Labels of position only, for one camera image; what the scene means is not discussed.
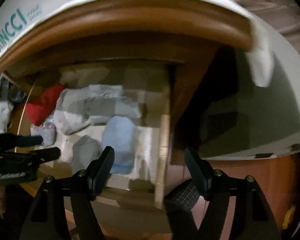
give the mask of checkered fabric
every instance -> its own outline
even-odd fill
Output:
[[[197,203],[199,196],[192,179],[189,179],[175,187],[164,200],[165,204],[172,203],[183,210],[190,211]]]

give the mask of white cloth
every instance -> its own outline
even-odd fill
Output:
[[[55,126],[70,135],[89,125],[105,123],[115,115],[140,118],[138,103],[122,96],[122,92],[122,86],[109,85],[63,90],[53,115]]]
[[[51,146],[56,139],[56,126],[53,123],[53,112],[44,120],[42,125],[31,124],[30,132],[32,136],[40,135],[43,138],[43,146]]]
[[[0,133],[7,132],[7,125],[10,120],[10,114],[13,104],[8,101],[0,102]]]

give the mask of wooden cabinet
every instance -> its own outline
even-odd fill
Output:
[[[0,58],[0,73],[31,97],[58,81],[60,68],[66,66],[161,62],[170,84],[160,125],[154,193],[109,189],[98,197],[102,203],[153,210],[162,208],[170,135],[221,46],[249,51],[249,20],[199,0],[97,0],[67,9],[25,34]],[[23,113],[17,118],[17,133],[28,135],[30,122]],[[45,176],[53,170],[44,167],[41,172]],[[30,185],[36,189],[37,184]]]

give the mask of gray cloth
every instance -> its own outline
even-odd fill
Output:
[[[72,174],[86,169],[90,162],[100,157],[102,150],[100,143],[88,135],[82,136],[72,147],[73,157],[70,162]]]
[[[112,117],[102,134],[102,149],[111,146],[114,149],[114,164],[110,173],[129,174],[134,166],[133,139],[135,124],[127,117]]]
[[[115,115],[140,118],[138,103],[122,96],[122,86],[90,85],[61,92],[54,113],[57,129],[70,135],[89,125],[107,122]]]

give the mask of wooden drawer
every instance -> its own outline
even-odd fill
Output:
[[[82,88],[90,84],[123,85],[124,95],[131,96],[138,101],[141,119],[133,120],[139,129],[146,129],[151,134],[151,150],[148,151],[151,161],[145,162],[142,150],[138,151],[135,158],[137,173],[134,177],[114,174],[108,181],[108,186],[103,190],[96,201],[118,207],[138,210],[162,209],[165,186],[165,167],[167,163],[170,130],[170,84],[168,69],[164,62],[141,60],[118,60],[99,63],[78,64],[63,66],[61,68],[40,73],[31,88],[29,100],[40,95],[47,87],[56,82],[61,82],[68,88]],[[18,126],[19,135],[30,134],[30,121],[23,114]],[[59,146],[62,151],[61,160],[53,163],[42,164],[39,168],[39,179],[35,182],[25,183],[23,187],[32,195],[39,188],[42,180],[47,175],[55,178],[64,178],[72,175],[68,156],[65,156],[65,139],[75,142],[80,136],[94,130],[102,130],[103,126],[90,126],[79,133],[68,137],[57,135],[54,146]],[[28,152],[33,147],[18,148],[17,152]]]

